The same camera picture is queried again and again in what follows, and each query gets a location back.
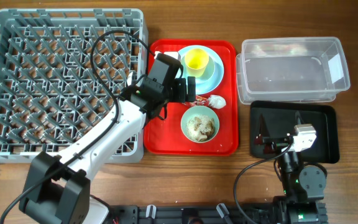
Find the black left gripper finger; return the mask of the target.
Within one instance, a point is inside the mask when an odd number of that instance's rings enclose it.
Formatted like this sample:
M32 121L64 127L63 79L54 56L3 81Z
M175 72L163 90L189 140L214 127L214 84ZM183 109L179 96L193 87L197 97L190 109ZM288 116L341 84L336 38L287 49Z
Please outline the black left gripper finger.
M195 77L187 77L187 102L194 102L196 100L196 81Z
M186 79L176 78L175 79L175 102L186 101Z

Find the red snack wrapper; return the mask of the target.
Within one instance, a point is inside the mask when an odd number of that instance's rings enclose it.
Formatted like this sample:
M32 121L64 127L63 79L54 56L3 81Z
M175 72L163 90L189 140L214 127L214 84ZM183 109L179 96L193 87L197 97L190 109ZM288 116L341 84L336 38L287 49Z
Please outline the red snack wrapper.
M209 106L209 98L196 95L195 101L193 103L196 106Z

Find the white napkin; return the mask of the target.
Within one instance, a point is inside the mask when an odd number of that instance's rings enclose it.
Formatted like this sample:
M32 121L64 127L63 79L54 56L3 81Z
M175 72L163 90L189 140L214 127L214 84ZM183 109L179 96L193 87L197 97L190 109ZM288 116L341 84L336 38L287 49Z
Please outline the white napkin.
M226 100L219 95L211 95L208 98L208 101L208 106L217 110L222 109L226 106Z

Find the rice and food scraps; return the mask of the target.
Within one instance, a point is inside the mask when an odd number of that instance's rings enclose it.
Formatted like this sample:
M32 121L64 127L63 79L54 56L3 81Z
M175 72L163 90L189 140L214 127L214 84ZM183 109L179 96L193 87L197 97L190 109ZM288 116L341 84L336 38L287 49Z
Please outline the rice and food scraps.
M196 114L188 120L186 128L192 141L205 142L211 139L215 132L214 119L204 114Z

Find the white plastic fork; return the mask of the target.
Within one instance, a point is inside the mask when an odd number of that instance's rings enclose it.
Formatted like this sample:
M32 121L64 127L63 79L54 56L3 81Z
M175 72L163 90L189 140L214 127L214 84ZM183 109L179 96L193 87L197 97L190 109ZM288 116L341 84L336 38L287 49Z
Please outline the white plastic fork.
M132 77L133 77L133 72L130 72L127 76L127 86L131 85L132 84Z

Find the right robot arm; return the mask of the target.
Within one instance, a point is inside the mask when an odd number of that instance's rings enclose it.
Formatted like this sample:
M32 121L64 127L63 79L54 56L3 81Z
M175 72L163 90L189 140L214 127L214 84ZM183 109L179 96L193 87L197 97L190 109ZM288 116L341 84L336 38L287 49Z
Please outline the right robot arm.
M284 195L273 198L272 223L327 223L324 198L327 170L320 164L304 162L300 152L309 149L317 137L312 124L297 124L293 132L281 138L270 136L264 117L259 116L255 145L274 154L275 171Z

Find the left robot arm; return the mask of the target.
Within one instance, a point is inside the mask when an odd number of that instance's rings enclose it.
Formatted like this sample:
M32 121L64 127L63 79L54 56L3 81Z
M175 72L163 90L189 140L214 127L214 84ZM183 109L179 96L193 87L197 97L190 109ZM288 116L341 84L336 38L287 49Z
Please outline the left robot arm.
M39 153L31 162L19 210L38 223L104 223L109 208L90 194L91 182L129 137L168 103L195 99L195 81L183 71L177 52L158 53L141 85L130 85L110 112L80 140L56 156Z

